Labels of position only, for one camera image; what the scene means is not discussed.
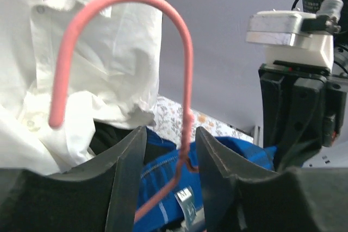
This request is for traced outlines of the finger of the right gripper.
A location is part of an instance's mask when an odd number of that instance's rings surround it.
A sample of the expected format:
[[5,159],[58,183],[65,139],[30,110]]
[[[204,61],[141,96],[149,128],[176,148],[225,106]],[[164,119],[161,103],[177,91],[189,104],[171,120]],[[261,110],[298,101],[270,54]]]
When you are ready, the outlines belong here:
[[343,92],[337,84],[299,78],[291,94],[282,140],[282,166],[302,166],[330,147],[343,125]]
[[287,126],[295,78],[259,70],[263,102],[263,146],[277,148],[273,163],[277,170],[287,151]]

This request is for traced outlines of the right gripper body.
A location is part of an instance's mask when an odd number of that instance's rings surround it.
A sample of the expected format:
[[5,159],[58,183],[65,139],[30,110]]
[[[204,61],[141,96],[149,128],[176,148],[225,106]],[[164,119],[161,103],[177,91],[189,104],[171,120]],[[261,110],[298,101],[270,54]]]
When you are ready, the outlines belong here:
[[286,61],[275,61],[273,64],[262,64],[259,68],[261,72],[283,73],[290,76],[298,76],[310,79],[320,79],[324,77],[329,83],[337,85],[347,85],[347,78],[335,76],[327,67],[296,64]]

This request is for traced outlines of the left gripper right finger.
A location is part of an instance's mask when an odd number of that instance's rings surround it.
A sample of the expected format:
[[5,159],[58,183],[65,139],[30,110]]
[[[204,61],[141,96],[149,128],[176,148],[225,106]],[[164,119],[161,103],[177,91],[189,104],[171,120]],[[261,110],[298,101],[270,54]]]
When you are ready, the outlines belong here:
[[202,127],[196,151],[208,231],[347,231],[347,169],[269,171]]

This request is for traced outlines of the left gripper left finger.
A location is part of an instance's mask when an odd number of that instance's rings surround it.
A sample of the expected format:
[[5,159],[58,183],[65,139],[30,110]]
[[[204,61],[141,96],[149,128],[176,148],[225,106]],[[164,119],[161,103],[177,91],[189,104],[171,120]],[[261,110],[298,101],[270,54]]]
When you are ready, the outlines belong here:
[[131,231],[146,147],[138,127],[65,173],[1,170],[1,231]]

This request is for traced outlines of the pink wire hanger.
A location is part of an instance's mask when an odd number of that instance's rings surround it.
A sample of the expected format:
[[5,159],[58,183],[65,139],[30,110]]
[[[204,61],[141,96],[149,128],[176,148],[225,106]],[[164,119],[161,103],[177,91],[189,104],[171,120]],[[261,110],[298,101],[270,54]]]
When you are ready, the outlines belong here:
[[150,198],[136,213],[134,220],[137,222],[156,206],[180,181],[182,167],[186,166],[192,173],[198,172],[198,167],[193,166],[188,153],[190,150],[190,135],[192,126],[192,113],[190,111],[192,96],[192,75],[194,51],[190,32],[184,20],[165,0],[92,0],[69,23],[65,30],[55,68],[51,108],[49,113],[49,126],[53,129],[60,128],[63,123],[66,108],[67,91],[69,86],[71,60],[76,42],[85,26],[100,11],[114,4],[137,2],[157,8],[167,15],[176,26],[183,43],[184,49],[184,89],[183,89],[183,120],[182,138],[179,159],[176,164],[175,176],[152,198]]

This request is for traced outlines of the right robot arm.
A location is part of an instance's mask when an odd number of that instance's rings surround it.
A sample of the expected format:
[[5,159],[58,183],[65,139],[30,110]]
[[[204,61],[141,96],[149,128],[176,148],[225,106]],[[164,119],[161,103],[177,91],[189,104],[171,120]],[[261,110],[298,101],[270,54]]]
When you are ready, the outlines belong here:
[[248,42],[265,46],[259,68],[263,145],[275,170],[301,166],[340,135],[347,97],[347,0],[298,0],[302,10],[261,11]]

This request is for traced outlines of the black shirt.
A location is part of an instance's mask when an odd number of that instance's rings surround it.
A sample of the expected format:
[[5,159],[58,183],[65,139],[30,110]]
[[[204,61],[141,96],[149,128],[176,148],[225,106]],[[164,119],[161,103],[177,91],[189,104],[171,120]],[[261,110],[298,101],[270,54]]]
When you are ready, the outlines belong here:
[[90,149],[97,156],[104,151],[107,151],[110,147],[118,144],[123,140],[129,133],[133,130],[120,129],[114,126],[94,122],[95,124],[95,133],[90,142]]

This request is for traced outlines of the white shirt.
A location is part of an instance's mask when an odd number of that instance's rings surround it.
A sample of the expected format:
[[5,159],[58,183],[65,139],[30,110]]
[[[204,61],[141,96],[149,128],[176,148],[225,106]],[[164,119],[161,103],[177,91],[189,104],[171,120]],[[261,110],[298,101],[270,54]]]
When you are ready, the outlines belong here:
[[73,55],[65,122],[48,125],[62,35],[91,0],[1,0],[1,167],[64,172],[95,156],[95,122],[153,122],[162,13],[117,4],[85,27]]

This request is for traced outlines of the floral table mat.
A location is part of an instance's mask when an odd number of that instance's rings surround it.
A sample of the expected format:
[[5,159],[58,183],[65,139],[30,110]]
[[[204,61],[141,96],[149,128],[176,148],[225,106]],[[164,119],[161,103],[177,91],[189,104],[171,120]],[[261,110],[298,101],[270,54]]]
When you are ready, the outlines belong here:
[[[190,141],[195,141],[196,128],[203,127],[213,136],[230,136],[253,142],[253,137],[242,133],[234,127],[221,122],[215,118],[205,115],[196,110],[192,110],[192,128]],[[182,130],[182,106],[166,97],[159,96],[157,99],[157,113],[154,118],[155,125],[150,127],[160,137],[170,140],[177,147],[181,145]]]

